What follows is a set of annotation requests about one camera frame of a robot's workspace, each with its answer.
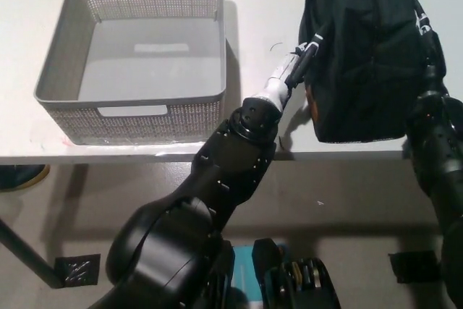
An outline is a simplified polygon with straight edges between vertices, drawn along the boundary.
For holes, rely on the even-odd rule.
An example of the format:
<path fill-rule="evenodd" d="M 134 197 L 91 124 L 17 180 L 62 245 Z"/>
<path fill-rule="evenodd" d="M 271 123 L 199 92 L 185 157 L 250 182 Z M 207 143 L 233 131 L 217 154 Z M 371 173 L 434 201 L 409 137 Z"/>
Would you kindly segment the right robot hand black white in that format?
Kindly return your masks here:
<path fill-rule="evenodd" d="M 412 0 L 412 3 L 418 19 L 427 63 L 436 68 L 439 76 L 444 77 L 446 75 L 446 61 L 438 34 L 433 30 L 430 19 L 419 0 Z"/>

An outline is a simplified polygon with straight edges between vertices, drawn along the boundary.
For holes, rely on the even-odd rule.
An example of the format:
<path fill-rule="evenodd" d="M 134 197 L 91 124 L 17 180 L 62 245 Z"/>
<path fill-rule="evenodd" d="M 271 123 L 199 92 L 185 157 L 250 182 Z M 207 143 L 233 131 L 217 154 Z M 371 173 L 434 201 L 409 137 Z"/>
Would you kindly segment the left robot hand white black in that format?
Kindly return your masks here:
<path fill-rule="evenodd" d="M 311 42 L 304 42 L 288 53 L 268 79 L 267 86 L 280 88 L 285 85 L 288 90 L 296 88 L 303 82 L 304 74 L 314 61 L 322 42 L 323 36 L 316 33 Z"/>

